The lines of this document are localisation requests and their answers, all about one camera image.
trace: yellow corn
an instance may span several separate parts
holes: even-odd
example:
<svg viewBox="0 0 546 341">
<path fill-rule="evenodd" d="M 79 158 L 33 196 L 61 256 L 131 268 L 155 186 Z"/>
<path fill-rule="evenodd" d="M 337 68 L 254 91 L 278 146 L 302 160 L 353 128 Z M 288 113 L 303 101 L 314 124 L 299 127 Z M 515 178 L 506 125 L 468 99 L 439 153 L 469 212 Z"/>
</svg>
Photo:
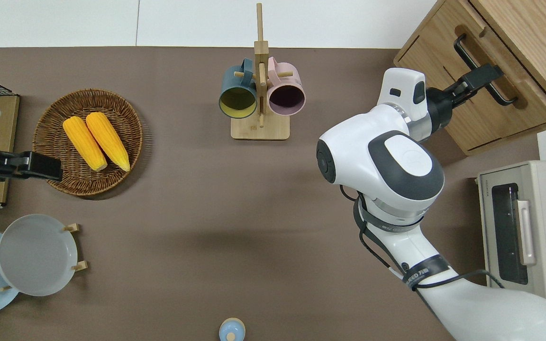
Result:
<svg viewBox="0 0 546 341">
<path fill-rule="evenodd" d="M 100 151 L 82 118 L 73 116 L 66 119 L 63 122 L 63 129 L 90 168 L 98 172 L 107 166 L 102 151 Z"/>
<path fill-rule="evenodd" d="M 124 171 L 129 172 L 130 160 L 127 151 L 107 117 L 101 112 L 93 112 L 87 115 L 85 122 L 100 148 L 104 150 L 111 161 Z"/>
</svg>

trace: oven door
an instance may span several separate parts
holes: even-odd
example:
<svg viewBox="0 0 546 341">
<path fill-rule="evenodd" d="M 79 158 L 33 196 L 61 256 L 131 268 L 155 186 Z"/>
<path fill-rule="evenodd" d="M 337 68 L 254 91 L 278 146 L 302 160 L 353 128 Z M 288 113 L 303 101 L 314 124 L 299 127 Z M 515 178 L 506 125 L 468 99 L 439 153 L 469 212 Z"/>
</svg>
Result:
<svg viewBox="0 0 546 341">
<path fill-rule="evenodd" d="M 486 269 L 509 289 L 545 296 L 536 227 L 530 219 L 533 184 L 528 167 L 522 164 L 479 177 Z M 496 287 L 490 279 L 488 285 Z"/>
</svg>

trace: mug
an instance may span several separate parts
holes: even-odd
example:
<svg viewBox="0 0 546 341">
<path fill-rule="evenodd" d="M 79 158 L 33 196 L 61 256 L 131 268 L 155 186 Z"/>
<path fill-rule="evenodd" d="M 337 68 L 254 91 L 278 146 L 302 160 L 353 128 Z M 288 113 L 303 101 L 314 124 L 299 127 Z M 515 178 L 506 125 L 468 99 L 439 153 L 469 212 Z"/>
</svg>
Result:
<svg viewBox="0 0 546 341">
<path fill-rule="evenodd" d="M 292 76 L 280 77 L 278 73 L 292 72 Z M 300 81 L 299 72 L 290 63 L 277 63 L 269 58 L 267 75 L 271 85 L 267 90 L 269 108 L 279 115 L 294 115 L 305 106 L 305 91 Z"/>
<path fill-rule="evenodd" d="M 245 118 L 256 111 L 256 83 L 252 79 L 253 65 L 252 60 L 244 58 L 241 65 L 229 67 L 225 71 L 218 106 L 230 118 Z M 243 76 L 235 76 L 236 72 L 243 72 Z"/>
</svg>

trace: toaster oven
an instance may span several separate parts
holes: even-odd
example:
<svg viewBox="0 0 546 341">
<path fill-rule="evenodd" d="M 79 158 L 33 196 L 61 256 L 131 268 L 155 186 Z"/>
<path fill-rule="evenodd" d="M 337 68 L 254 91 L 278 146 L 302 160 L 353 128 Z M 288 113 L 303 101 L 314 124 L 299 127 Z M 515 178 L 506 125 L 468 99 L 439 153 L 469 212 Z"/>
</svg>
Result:
<svg viewBox="0 0 546 341">
<path fill-rule="evenodd" d="M 482 172 L 476 181 L 486 270 L 508 289 L 546 298 L 546 161 Z"/>
</svg>

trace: oven handle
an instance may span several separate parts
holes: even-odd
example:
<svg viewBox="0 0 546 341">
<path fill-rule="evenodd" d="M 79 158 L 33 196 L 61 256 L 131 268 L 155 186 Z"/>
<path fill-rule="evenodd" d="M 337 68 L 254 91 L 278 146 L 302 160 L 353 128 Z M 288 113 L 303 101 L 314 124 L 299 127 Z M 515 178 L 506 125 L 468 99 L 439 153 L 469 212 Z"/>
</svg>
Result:
<svg viewBox="0 0 546 341">
<path fill-rule="evenodd" d="M 534 265 L 537 263 L 537 258 L 532 240 L 529 201 L 514 200 L 514 204 L 517 213 L 519 261 L 522 265 Z"/>
</svg>

